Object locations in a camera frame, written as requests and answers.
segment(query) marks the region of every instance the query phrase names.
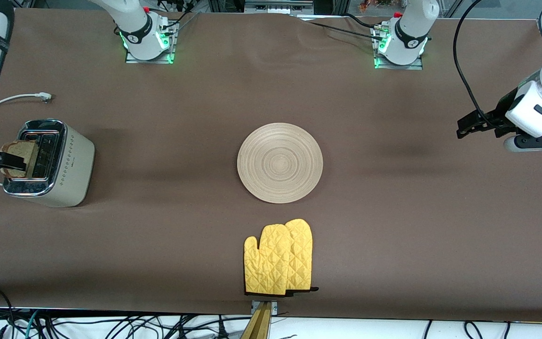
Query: bread slice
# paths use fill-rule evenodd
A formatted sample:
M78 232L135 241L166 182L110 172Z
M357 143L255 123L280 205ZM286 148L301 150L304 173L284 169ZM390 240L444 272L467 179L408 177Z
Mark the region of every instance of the bread slice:
M26 164L26 171L2 168L1 172L4 174L4 176L7 178L27 178L28 175L32 174L32 170L35 167L35 162L37 161L37 153L39 152L36 140L16 140L14 142L4 144L1 151L24 158L24 163Z

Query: brown table cover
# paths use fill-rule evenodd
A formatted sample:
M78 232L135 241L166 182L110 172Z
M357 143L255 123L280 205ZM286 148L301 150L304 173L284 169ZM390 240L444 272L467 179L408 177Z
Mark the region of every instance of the brown table cover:
M374 69L365 38L295 17L202 14L174 65L127 65L104 11L18 9L0 99L56 98L0 106L0 145L58 118L97 154L77 208L0 189L0 288L24 307L249 313L244 239L303 218L319 291L280 312L542 320L542 153L508 153L491 132L456 139L473 106L455 26L436 22L423 71L394 71ZM469 20L460 61L490 110L542 65L536 23ZM323 152L319 185L291 204L237 175L241 142L271 122Z

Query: white cable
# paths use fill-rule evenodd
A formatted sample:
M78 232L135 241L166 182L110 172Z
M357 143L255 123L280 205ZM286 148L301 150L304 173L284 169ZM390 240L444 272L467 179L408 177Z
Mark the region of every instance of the white cable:
M31 94L19 94L19 95L13 95L11 97L5 98L0 100L0 105L2 103L5 103L6 101L19 99L19 98L41 98L44 103L47 103L49 100L51 100L52 95L45 92L39 92L39 93L31 93Z

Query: yellow oven mitt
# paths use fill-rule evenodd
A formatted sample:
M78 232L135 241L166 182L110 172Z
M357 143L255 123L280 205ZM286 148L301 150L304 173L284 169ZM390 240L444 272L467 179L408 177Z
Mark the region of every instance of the yellow oven mitt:
M288 265L288 284L286 290L310 291L312 269L311 227L303 219L286 223L290 231L290 263Z
M261 234L244 242L244 280L246 294L286 294L292 238L284 225L268 225Z

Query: round plate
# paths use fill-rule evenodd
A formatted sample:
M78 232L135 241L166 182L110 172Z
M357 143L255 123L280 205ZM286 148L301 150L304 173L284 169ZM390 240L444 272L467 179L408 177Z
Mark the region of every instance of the round plate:
M315 139L302 128L281 122L250 133L237 156L237 172L246 189L275 204L308 195L322 171L323 156Z

